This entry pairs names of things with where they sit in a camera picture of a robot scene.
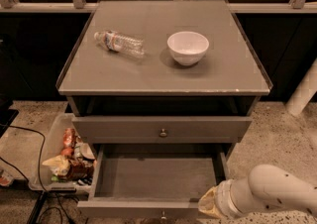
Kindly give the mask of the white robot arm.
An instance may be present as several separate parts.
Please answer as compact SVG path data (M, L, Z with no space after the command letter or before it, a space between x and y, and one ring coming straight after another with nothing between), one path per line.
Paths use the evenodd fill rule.
M258 105L255 124L229 158L230 177L212 187L199 210L216 218L297 210L317 213L316 66L284 104Z

